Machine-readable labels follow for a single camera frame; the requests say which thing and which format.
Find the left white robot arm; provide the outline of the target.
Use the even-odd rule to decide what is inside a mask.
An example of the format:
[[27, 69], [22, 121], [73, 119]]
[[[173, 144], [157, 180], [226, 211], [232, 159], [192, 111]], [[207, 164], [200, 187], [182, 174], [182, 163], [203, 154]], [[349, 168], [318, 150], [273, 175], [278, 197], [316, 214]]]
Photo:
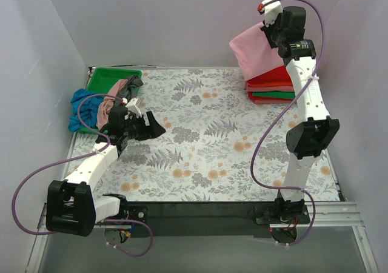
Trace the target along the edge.
[[47, 193], [46, 227], [52, 232], [90, 235], [96, 223], [106, 218], [127, 218], [125, 196], [93, 196], [93, 190], [107, 168], [127, 147], [129, 140], [145, 141], [160, 137], [165, 128], [151, 111], [137, 114], [124, 106], [113, 108], [107, 124], [98, 132], [94, 154], [62, 181], [52, 181]]

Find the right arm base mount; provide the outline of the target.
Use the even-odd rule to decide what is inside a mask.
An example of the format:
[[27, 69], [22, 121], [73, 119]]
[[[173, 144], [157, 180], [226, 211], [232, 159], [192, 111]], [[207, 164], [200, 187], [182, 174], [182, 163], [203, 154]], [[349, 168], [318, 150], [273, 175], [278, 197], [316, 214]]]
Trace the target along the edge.
[[257, 225], [266, 227], [268, 235], [275, 243], [291, 244], [298, 238], [297, 227], [300, 224], [310, 224], [310, 216], [304, 206], [300, 213], [281, 215], [273, 207], [254, 206], [247, 216]]

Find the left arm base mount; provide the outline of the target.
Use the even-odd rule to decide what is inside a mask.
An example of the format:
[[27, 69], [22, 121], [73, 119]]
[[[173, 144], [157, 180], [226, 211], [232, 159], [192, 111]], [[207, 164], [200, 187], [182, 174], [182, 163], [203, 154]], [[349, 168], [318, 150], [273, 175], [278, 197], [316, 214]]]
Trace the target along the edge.
[[129, 206], [118, 215], [109, 217], [120, 221], [105, 223], [104, 236], [107, 241], [116, 244], [127, 244], [132, 238], [148, 238], [148, 230], [141, 224], [129, 222], [136, 220], [146, 224], [147, 208], [139, 206]]

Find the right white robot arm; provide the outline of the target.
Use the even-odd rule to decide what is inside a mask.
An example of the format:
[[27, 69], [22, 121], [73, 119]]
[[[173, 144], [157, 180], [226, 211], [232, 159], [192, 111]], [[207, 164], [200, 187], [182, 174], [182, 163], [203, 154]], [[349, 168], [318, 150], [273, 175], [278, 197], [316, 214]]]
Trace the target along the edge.
[[271, 48], [278, 50], [295, 91], [300, 122], [286, 134], [290, 152], [284, 188], [275, 199], [274, 213], [289, 221], [304, 213], [303, 189], [315, 159], [321, 155], [340, 128], [323, 102], [316, 70], [316, 50], [304, 38], [306, 10], [298, 6], [263, 2], [258, 11], [264, 15], [264, 32]]

